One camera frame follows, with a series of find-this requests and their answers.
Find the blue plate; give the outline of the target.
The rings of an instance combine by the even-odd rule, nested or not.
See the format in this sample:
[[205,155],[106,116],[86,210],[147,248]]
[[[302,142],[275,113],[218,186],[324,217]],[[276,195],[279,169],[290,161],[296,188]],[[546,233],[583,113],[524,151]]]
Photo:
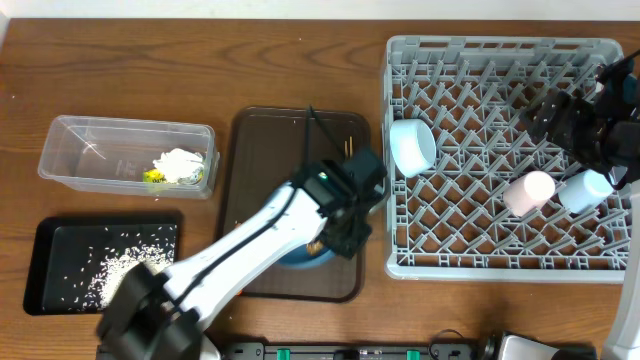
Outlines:
[[291,269],[309,269],[321,266],[334,257],[335,254],[326,248],[321,249],[316,255],[311,255],[305,246],[300,246],[280,258],[277,264]]

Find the light blue cup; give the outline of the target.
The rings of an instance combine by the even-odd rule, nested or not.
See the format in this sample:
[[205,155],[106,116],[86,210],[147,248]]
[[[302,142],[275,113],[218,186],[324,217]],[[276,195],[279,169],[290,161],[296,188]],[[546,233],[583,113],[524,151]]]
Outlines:
[[561,205],[574,214],[589,210],[613,193],[609,180],[593,170],[586,170],[567,179],[558,192]]

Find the pink cup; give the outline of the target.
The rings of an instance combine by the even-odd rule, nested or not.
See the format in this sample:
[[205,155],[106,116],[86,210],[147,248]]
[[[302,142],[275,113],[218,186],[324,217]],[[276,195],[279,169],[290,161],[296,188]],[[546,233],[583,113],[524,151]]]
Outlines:
[[543,171],[532,171],[512,182],[503,193],[506,207],[515,216],[541,208],[554,195],[553,178]]

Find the light blue bowl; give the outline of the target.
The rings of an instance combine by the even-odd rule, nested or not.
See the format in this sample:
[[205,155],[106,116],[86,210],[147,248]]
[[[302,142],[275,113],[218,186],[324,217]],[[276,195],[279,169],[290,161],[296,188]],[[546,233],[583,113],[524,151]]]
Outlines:
[[390,146],[396,167],[407,178],[422,174],[435,165],[435,138],[421,119],[394,121],[390,128]]

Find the white tissue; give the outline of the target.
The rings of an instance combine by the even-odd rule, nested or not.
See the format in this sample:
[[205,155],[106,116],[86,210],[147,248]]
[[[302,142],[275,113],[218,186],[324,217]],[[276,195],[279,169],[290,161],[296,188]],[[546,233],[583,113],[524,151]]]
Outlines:
[[204,172],[204,157],[200,153],[174,148],[152,161],[154,169],[170,184],[197,184]]

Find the green foil wrapper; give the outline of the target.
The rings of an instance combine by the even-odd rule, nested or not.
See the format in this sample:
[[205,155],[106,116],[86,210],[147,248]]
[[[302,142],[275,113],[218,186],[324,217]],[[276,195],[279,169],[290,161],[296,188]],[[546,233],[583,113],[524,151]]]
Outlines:
[[199,171],[189,176],[178,177],[175,179],[168,179],[158,169],[152,169],[143,173],[142,181],[145,183],[157,183],[157,184],[180,184],[180,185],[195,185],[201,181],[203,172]]

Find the white rice pile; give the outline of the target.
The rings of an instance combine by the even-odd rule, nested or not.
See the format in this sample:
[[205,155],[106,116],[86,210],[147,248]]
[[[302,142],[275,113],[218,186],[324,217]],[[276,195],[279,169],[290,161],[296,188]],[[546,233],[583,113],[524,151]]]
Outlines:
[[70,227],[62,247],[56,304],[71,312],[106,308],[125,275],[139,264],[154,274],[173,264],[178,226],[170,223]]

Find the brown mushroom piece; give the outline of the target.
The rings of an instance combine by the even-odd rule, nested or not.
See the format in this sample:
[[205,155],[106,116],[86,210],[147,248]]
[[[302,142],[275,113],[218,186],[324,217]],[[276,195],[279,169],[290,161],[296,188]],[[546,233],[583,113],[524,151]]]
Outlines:
[[311,256],[316,256],[324,249],[324,245],[319,241],[313,241],[306,245],[306,251]]

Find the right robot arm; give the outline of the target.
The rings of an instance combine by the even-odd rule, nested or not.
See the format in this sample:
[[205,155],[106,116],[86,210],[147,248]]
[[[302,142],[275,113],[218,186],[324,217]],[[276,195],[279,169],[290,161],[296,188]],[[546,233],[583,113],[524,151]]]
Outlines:
[[522,115],[529,135],[567,152],[580,165],[605,176],[628,202],[632,230],[621,296],[602,359],[639,357],[639,77],[637,51],[604,66],[589,102],[566,90],[551,90]]

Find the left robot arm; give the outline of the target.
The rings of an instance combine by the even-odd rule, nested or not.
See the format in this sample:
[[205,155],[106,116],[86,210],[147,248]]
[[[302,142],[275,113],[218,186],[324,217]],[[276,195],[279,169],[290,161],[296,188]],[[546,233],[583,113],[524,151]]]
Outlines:
[[117,359],[220,358],[205,332],[226,304],[279,259],[316,239],[336,254],[354,255],[370,232],[364,218],[386,175],[376,160],[308,165],[200,253],[159,273],[136,265],[97,325],[102,345]]

